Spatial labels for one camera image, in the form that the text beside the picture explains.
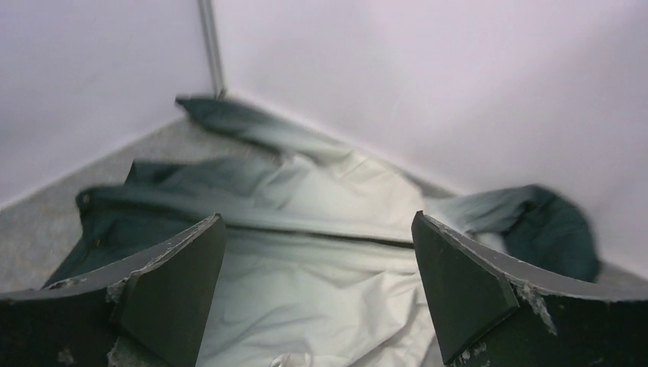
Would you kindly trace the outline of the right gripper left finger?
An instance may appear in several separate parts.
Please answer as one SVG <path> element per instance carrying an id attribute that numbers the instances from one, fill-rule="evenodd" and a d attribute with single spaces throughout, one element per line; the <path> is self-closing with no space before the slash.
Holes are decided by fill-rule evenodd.
<path id="1" fill-rule="evenodd" d="M 225 250 L 213 215 L 40 290 L 1 295 L 3 366 L 193 366 Z"/>

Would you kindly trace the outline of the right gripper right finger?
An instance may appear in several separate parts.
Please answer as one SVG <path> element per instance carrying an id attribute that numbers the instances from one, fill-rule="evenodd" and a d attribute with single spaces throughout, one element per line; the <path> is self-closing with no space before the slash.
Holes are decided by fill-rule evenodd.
<path id="1" fill-rule="evenodd" d="M 422 212 L 413 246 L 446 366 L 645 366 L 647 290 L 496 252 Z"/>

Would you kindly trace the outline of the grey gradient hooded jacket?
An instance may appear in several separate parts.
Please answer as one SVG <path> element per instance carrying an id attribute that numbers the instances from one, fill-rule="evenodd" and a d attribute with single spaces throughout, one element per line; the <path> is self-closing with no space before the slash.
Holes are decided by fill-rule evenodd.
<path id="1" fill-rule="evenodd" d="M 412 248 L 418 211 L 495 251 L 593 282 L 582 211 L 537 185 L 434 197 L 395 167 L 245 106 L 177 97 L 209 132 L 273 149 L 134 161 L 76 198 L 83 234 L 50 283 L 157 245 L 211 213 L 226 245 L 201 366 L 418 366 L 436 339 Z"/>

